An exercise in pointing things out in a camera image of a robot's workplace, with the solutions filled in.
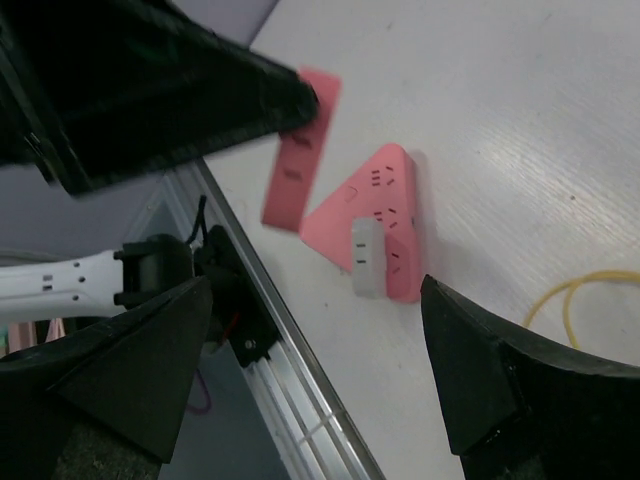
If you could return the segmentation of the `pink square charger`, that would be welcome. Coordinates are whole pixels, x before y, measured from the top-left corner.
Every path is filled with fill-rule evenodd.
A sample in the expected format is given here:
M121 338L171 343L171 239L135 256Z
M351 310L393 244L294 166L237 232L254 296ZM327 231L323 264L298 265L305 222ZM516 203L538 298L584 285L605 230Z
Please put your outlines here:
M294 233L304 217L342 89L338 76L322 70L304 68L300 76L318 97L317 116L310 125L280 136L262 212L264 225Z

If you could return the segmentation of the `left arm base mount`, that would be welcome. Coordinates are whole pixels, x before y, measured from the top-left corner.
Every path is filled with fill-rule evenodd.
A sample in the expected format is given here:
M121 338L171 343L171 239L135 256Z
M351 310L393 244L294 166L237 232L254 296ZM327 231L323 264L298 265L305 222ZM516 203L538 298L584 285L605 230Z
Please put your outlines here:
M281 335L222 226L208 231L194 261L196 273L210 282L214 340L228 341L243 367L268 357Z

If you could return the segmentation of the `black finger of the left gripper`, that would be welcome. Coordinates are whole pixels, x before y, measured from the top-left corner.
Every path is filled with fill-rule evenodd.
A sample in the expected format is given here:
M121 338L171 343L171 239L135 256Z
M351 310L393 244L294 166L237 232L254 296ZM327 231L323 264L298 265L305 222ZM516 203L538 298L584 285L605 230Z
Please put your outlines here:
M170 1L5 1L1 163L73 196L309 125L298 73Z

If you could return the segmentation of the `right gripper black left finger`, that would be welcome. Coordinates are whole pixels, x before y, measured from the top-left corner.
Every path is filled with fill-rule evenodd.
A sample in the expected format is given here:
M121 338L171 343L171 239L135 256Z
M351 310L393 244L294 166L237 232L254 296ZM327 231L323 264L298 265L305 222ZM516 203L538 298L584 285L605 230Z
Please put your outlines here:
M4 479L155 479L210 323L204 277L1 360Z

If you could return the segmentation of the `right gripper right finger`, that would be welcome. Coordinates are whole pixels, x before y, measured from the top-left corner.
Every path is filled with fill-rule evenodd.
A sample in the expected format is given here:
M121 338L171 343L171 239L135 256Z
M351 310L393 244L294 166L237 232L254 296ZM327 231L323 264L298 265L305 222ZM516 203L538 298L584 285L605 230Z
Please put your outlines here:
M636 479L639 369L573 350L426 276L426 348L468 479Z

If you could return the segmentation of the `white square charger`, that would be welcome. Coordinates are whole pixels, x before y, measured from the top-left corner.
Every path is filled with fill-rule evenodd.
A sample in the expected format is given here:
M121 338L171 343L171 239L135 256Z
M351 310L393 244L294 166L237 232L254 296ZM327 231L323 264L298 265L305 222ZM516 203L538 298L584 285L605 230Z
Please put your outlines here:
M358 297L377 299L387 296L385 232L373 217L358 217L352 222L351 280Z

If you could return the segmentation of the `pink triangular power strip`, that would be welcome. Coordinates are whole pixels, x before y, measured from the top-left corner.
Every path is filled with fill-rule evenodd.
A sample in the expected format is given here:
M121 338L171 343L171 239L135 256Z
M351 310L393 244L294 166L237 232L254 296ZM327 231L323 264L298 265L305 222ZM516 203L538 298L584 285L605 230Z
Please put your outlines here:
M421 247L415 226L414 161L395 143L382 146L302 223L302 241L351 273L352 222L373 217L385 232L388 298L415 303L422 282Z

